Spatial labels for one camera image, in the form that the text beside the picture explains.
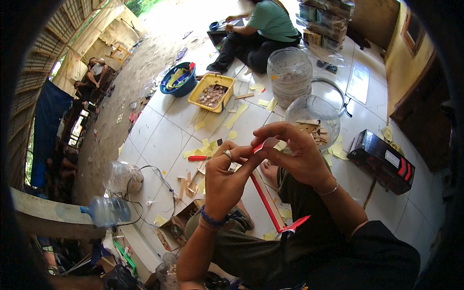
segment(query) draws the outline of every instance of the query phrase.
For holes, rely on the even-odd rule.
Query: green t-shirt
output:
[[[256,4],[256,9],[247,25],[257,28],[262,36],[276,41],[292,42],[295,39],[287,36],[298,34],[288,14],[277,3],[270,0]]]

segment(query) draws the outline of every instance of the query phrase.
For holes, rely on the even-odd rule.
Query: bare foot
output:
[[[201,80],[207,74],[220,75],[221,73],[218,71],[207,71],[205,74],[197,76],[197,81]]]
[[[242,200],[240,200],[240,201],[237,203],[237,207],[238,207],[239,209],[241,209],[241,210],[248,216],[248,219],[250,220],[250,224],[251,224],[251,225],[250,225],[249,231],[251,231],[252,229],[254,229],[254,228],[255,228],[255,223],[254,223],[253,220],[251,219],[250,214],[246,211],[245,206],[243,205],[243,201],[242,201]]]
[[[259,165],[264,176],[277,188],[277,165],[272,164],[270,161],[264,161]]]

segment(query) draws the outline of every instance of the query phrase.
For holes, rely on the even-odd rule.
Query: ring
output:
[[[231,160],[231,162],[234,162],[230,150],[224,150],[224,151],[222,151],[222,153],[224,153],[225,155],[227,155],[227,157],[229,157],[229,159]]]

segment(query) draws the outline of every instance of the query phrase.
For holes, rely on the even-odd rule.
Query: dirt floor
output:
[[[132,112],[138,114],[143,109],[143,104],[148,102],[145,98],[138,98],[145,81],[152,76],[156,77],[166,65],[173,63],[177,52],[183,47],[195,50],[205,41],[209,41],[209,38],[205,37],[207,25],[203,23],[208,20],[204,19],[203,22],[196,22],[202,28],[194,29],[186,39],[182,37],[192,29],[191,26],[171,26],[174,28],[169,31],[159,29],[166,15],[170,14],[169,11],[175,9],[180,14],[189,15],[195,5],[198,6],[194,0],[184,0],[177,4],[166,0],[157,3],[149,13],[140,17],[148,33],[134,55],[126,60],[125,66],[113,82],[116,87],[111,97],[102,101],[98,119],[87,130],[79,153],[79,171],[73,190],[73,203],[88,205],[92,196],[104,194],[104,168],[109,161],[118,158],[118,148],[129,135],[131,123],[128,117]],[[135,109],[130,107],[133,102],[137,102]],[[122,121],[116,123],[120,114],[123,114]],[[97,130],[96,139],[93,136],[94,129]]]

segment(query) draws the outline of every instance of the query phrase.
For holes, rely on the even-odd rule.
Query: blue bowl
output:
[[[181,87],[176,88],[176,89],[172,89],[172,90],[168,90],[166,88],[166,85],[165,85],[165,84],[167,84],[167,82],[171,78],[171,75],[173,75],[175,73],[175,70],[177,68],[183,68],[183,69],[188,70],[189,65],[190,65],[190,62],[178,64],[175,67],[173,67],[164,76],[163,80],[161,81],[161,85],[160,85],[160,90],[161,90],[161,92],[163,94],[166,94],[166,95],[171,94],[174,97],[183,97],[183,96],[187,95],[188,93],[190,93],[195,88],[195,86],[198,83],[196,75],[195,75],[196,66],[193,67],[192,73],[190,73],[190,75],[186,78],[186,81],[184,82],[184,84]]]
[[[213,22],[209,25],[209,30],[216,31],[219,28],[219,22]]]

